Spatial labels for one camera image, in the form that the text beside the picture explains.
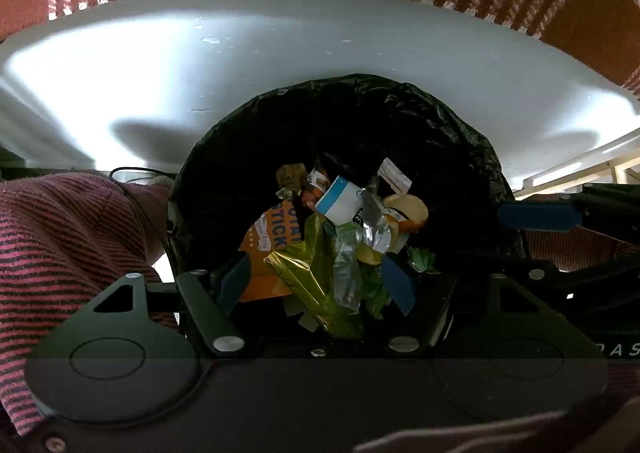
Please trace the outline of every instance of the black cable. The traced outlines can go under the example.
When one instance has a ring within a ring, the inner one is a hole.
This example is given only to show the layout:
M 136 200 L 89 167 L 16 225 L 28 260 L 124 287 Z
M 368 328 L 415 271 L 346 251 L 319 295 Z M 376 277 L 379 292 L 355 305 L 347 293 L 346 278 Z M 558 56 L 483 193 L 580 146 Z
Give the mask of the black cable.
M 145 211 L 142 205 L 140 205 L 140 202 L 138 202 L 138 199 L 136 198 L 136 196 L 132 192 L 130 192 L 129 189 L 127 189 L 125 184 L 113 178 L 113 175 L 115 175 L 117 172 L 122 172 L 125 170 L 130 170 L 135 172 L 151 172 L 151 173 L 155 173 L 156 175 L 162 175 L 171 179 L 173 179 L 175 175 L 172 176 L 168 173 L 161 172 L 160 170 L 154 170 L 153 168 L 138 168 L 136 166 L 120 166 L 119 168 L 115 168 L 114 170 L 111 170 L 111 173 L 109 174 L 109 180 L 117 184 L 119 188 L 122 189 L 124 194 L 130 199 L 132 199 L 133 202 L 136 203 L 136 206 L 138 206 L 140 211 L 142 211 L 142 214 L 145 216 L 147 222 L 149 222 L 149 225 L 153 228 L 154 232 L 156 233 L 156 236 L 158 236 L 158 238 L 160 239 L 160 243 L 162 243 L 162 247 L 164 247 L 164 252 L 166 253 L 167 258 L 169 259 L 169 265 L 171 266 L 172 273 L 174 273 L 174 276 L 175 276 L 177 272 L 178 260 L 175 256 L 174 250 L 172 250 L 171 246 L 169 245 L 169 242 L 164 238 L 161 232 L 158 231 L 158 228 L 153 223 L 153 221 L 151 220 L 151 217 L 148 215 L 148 213 Z

